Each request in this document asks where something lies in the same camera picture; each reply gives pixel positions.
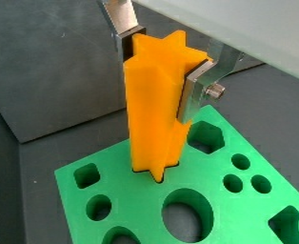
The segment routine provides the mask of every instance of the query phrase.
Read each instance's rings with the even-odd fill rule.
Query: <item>green shape sorter board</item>
[[[64,166],[56,178],[73,244],[109,244],[118,234],[141,244],[184,243],[162,219],[177,202],[200,216],[198,243],[299,244],[299,192],[210,106],[162,183],[130,170],[128,140]]]

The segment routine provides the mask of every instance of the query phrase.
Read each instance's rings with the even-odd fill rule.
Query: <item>metal bolt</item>
[[[213,100],[218,100],[224,95],[225,87],[221,86],[218,83],[213,83],[210,86],[206,87],[204,91],[204,95],[206,98],[212,98]]]

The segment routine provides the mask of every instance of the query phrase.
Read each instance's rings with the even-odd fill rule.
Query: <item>orange block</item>
[[[132,168],[150,171],[161,182],[165,167],[177,164],[192,123],[176,120],[184,74],[206,54],[185,47],[182,30],[164,39],[134,34],[133,51],[124,62]]]

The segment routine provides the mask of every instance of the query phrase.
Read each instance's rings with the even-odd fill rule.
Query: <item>silver bracket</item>
[[[97,0],[97,3],[113,33],[122,66],[122,62],[133,56],[132,35],[145,34],[146,29],[138,25],[130,0]]]
[[[198,112],[208,98],[220,99],[225,88],[217,84],[234,68],[237,61],[242,59],[242,52],[232,48],[216,39],[210,39],[204,60],[184,78],[182,94],[177,109],[177,120],[186,123]]]

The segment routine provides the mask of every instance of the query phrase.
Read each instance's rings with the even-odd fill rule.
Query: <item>hole in board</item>
[[[214,153],[225,146],[221,129],[204,121],[192,125],[186,142],[189,146],[206,154]]]
[[[162,220],[177,240],[186,243],[200,242],[212,231],[212,207],[200,193],[190,189],[178,189],[165,199]]]
[[[232,193],[240,193],[242,191],[242,181],[233,174],[225,175],[224,186],[225,186],[226,190]]]
[[[299,211],[285,207],[268,221],[268,226],[284,244],[299,244]]]
[[[254,175],[253,176],[252,185],[253,185],[254,190],[258,193],[266,194],[272,190],[272,185],[270,185],[269,180],[261,175]]]
[[[100,173],[94,164],[88,164],[73,173],[77,187],[84,189],[100,180]]]
[[[102,244],[140,244],[140,241],[133,232],[118,226],[105,234]]]
[[[230,161],[233,166],[241,171],[248,170],[250,167],[250,161],[242,154],[234,154],[230,158]]]
[[[100,221],[109,215],[110,211],[110,199],[102,194],[96,195],[86,205],[88,218],[93,221]]]

